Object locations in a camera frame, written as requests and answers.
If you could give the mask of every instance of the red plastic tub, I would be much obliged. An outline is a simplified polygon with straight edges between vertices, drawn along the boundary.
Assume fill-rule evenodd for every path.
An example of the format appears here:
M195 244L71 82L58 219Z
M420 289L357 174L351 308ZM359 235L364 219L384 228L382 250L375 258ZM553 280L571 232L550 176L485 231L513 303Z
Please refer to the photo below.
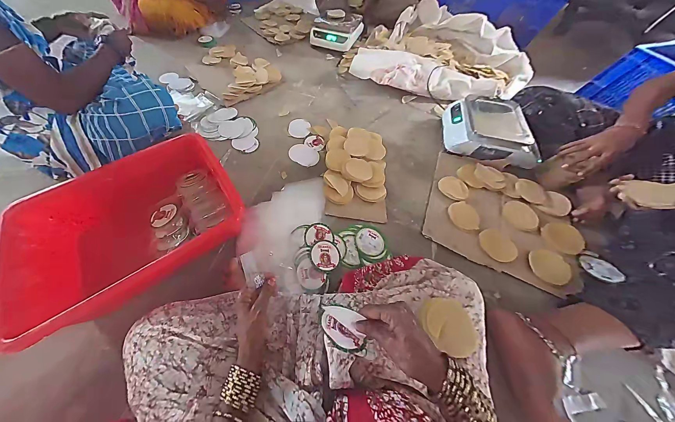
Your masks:
M150 216L183 173L209 169L229 215L158 258ZM238 235L244 205L220 161L186 134L24 197L0 217L0 353L95 319Z

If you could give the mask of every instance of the dark cloth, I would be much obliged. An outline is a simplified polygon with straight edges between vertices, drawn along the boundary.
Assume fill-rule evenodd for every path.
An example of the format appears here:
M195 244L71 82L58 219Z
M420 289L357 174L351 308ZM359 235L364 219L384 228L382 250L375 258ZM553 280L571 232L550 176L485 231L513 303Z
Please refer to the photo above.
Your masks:
M612 314L646 347L675 349L675 210L629 211L598 252L626 281L584 277L576 298Z
M598 134L619 118L616 110L575 94L547 86L532 86L513 98L548 159L564 144ZM675 116L654 122L633 148L616 159L605 173L609 177L633 174L638 179L675 183Z
M597 134L619 117L574 94L532 87L514 97L523 108L544 158L565 143ZM637 145L607 169L610 177L675 182L675 116L656 122ZM591 303L622 321L647 347L675 349L675 210L628 211L604 232L598 252L627 277L608 284L587 275L569 300Z

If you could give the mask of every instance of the woman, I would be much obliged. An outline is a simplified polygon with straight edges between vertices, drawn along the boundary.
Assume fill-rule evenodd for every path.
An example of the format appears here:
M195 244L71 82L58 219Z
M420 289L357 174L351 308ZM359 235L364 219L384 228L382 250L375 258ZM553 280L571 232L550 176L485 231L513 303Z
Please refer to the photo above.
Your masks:
M549 188L574 183L580 206L573 216L601 218L613 195L634 208L607 222L605 244L592 248L625 281L588 277L570 302L582 300L610 313L646 349L675 349L675 209L639 209L624 190L633 178L675 189L675 115L652 117L674 97L675 72L634 89L621 113L545 87L514 98L543 155L551 157L537 170L539 179Z
M111 1L135 34L183 37L226 13L226 2L220 0Z
M44 34L0 1L0 149L55 179L181 128L168 92L127 63L127 32L99 25L110 33L98 42L78 39L69 34L91 37L78 17L89 18L42 20ZM64 21L73 25L59 25Z
M671 72L634 89L621 113L542 86L527 88L514 100L522 106L542 155L559 164L546 165L541 172L565 172L557 184L575 183L581 204L572 215L585 220L604 215L610 181L616 194L630 178L675 183L675 115L652 117L674 97Z
M124 344L133 413L140 421L496 420L480 290L433 261L407 263L385 264L408 269L363 293L287 296L269 279L258 291L156 309ZM244 285L236 260L231 271L233 283ZM464 303L479 335L471 357L445 357L419 327L412 309L427 297ZM373 340L364 357L325 341L320 306L334 304L368 318L358 325Z

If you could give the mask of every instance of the gold bangle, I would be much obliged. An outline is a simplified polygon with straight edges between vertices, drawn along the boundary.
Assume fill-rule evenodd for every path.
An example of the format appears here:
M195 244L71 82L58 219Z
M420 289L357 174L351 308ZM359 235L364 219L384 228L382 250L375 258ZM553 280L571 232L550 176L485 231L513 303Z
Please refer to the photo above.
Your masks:
M445 406L450 416L463 414L471 422L496 422L491 399L475 387L473 377L453 358L447 357L447 376L432 399Z
M239 365L231 365L223 389L220 390L220 400L246 413L256 404L261 383L262 376Z
M222 417L223 419L232 420L233 422L244 422L240 417L233 416L230 413L223 413L219 410L212 412L212 417Z

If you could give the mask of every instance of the blue plastic crate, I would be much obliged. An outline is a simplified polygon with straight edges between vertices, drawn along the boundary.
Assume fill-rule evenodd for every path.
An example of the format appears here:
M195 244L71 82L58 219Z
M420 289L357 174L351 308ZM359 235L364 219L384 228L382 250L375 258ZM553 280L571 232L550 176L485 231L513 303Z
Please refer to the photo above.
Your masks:
M587 82L577 94L598 104L621 110L634 88L675 71L675 41L641 44ZM675 113L675 98L657 109L654 117Z
M497 27L512 28L514 41L525 48L567 4L567 0L439 0L451 14L479 13Z

